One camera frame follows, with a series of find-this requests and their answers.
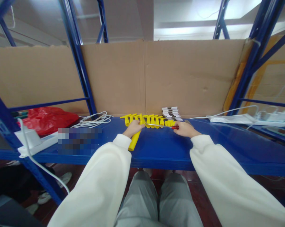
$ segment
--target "floor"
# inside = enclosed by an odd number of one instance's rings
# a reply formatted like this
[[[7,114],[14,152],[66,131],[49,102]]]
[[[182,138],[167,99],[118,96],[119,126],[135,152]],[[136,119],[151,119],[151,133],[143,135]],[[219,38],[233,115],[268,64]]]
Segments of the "floor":
[[[7,161],[0,160],[0,167],[5,165]],[[72,172],[72,178],[67,184],[70,190],[72,190],[77,180],[80,177],[84,169],[84,165],[66,165],[66,164],[52,164],[57,176],[61,176],[66,172]],[[124,196],[128,192],[130,183],[134,174],[138,171],[137,168],[130,168],[129,178],[126,186]],[[201,220],[204,227],[219,227],[221,226],[218,217],[206,195],[206,192],[203,188],[203,185],[195,171],[176,171],[183,175],[188,181],[188,185],[192,194],[193,201],[197,207]],[[259,182],[263,187],[265,187],[272,195],[277,199],[281,199],[285,195],[285,180],[280,179],[279,177],[273,176],[260,176],[260,175],[251,175],[257,182]],[[164,170],[154,169],[153,175],[151,177],[153,183],[159,193],[160,188],[164,182]],[[38,192],[32,191],[32,195],[29,199],[22,203],[23,207],[27,207],[31,204],[37,202]],[[40,205],[34,217],[41,221],[43,225],[47,226],[52,215],[57,209],[57,205],[53,200],[50,200],[46,204]]]

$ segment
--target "blue shelf surface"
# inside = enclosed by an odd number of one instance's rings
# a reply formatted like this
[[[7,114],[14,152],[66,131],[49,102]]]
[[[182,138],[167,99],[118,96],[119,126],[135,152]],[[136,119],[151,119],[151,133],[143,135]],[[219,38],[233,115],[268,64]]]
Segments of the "blue shelf surface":
[[[215,144],[221,144],[241,164],[248,174],[285,176],[285,146],[277,144],[237,125],[214,123],[204,119],[189,119],[202,134],[210,135]],[[85,165],[96,149],[114,140],[126,129],[124,119],[113,118],[101,126],[97,144],[86,144],[84,150],[72,154],[70,150],[58,152],[55,144],[34,155],[41,163],[66,163]],[[144,128],[132,152],[131,167],[154,169],[194,170],[189,150],[189,138],[176,135],[169,128]],[[0,149],[0,159],[19,160],[14,150]]]

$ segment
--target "red screwdriver handle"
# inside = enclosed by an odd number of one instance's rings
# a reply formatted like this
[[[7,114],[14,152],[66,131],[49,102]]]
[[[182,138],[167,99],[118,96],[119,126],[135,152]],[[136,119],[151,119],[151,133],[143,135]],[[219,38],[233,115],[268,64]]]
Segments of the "red screwdriver handle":
[[[179,126],[172,126],[172,129],[179,129]]]

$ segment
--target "red plastic bag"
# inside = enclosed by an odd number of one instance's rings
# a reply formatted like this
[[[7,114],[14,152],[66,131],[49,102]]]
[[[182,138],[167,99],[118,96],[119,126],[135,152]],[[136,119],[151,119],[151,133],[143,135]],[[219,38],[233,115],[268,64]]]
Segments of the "red plastic bag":
[[[29,109],[28,118],[23,119],[23,122],[27,128],[44,136],[58,131],[58,128],[66,128],[78,119],[77,114],[65,112],[58,107],[40,107]]]

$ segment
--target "white sleeve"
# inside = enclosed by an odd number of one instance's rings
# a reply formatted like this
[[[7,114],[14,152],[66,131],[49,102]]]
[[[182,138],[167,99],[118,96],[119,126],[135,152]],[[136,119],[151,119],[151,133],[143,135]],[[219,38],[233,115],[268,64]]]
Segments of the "white sleeve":
[[[224,147],[208,135],[191,141],[191,160],[223,227],[285,226],[285,208]]]
[[[126,188],[131,139],[118,134],[97,149],[48,227],[113,226]]]

